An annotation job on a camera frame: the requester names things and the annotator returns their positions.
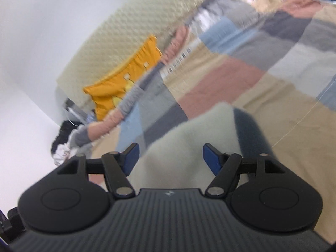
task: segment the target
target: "blue fabric patch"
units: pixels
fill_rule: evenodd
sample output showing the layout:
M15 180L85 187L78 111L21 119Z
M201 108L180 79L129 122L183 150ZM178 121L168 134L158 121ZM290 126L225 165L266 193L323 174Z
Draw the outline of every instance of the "blue fabric patch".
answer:
M256 32L257 30L253 28L237 28L231 20L223 17L199 38L211 52L231 54Z
M336 75L332 78L328 86L317 96L317 101L327 106L330 110L336 111Z
M122 152L127 149L142 133L139 105L136 103L132 111L120 124L119 141L116 151Z

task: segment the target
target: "silver screw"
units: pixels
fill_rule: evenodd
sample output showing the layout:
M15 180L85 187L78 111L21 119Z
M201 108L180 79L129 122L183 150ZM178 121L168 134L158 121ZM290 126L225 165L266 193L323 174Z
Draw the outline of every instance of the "silver screw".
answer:
M208 188L208 193L213 196L219 196L224 193L224 189L218 186L212 186L211 188Z
M116 193L120 196L127 196L130 195L133 192L133 190L127 186L122 186L117 188Z

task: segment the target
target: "pink fabric patch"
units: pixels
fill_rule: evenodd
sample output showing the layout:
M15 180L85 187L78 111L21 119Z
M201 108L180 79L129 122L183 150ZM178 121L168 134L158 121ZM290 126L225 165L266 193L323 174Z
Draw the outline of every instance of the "pink fabric patch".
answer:
M294 18L310 19L323 8L314 0L284 0L279 10L283 10Z
M186 93L179 100L179 105L188 119L195 118L219 102L232 103L252 88L264 73L241 60L227 58Z
M175 37L171 40L170 45L165 49L161 61L168 64L174 59L181 48L183 47L187 37L189 28L185 25L179 26L176 29Z
M119 109L114 109L104 118L103 121L91 123L87 128L87 134L91 141L100 138L102 135L110 132L115 126L117 126L124 116Z

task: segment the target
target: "bed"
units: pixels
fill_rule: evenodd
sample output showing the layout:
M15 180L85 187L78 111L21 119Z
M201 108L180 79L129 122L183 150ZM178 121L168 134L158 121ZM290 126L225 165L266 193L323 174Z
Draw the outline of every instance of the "bed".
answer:
M204 189L214 178L205 143L243 157L267 153L319 191L315 230L335 242L336 7L203 0L182 15L178 50L163 44L160 62L102 122L79 128L71 147L99 158L137 142L128 176L137 190Z

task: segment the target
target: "white wall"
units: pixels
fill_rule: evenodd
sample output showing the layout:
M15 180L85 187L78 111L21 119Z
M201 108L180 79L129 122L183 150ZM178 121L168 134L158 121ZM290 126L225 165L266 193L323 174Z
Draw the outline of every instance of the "white wall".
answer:
M0 67L0 209L56 168L50 155L58 125Z
M57 124L56 78L90 34L127 0L0 0L0 62Z

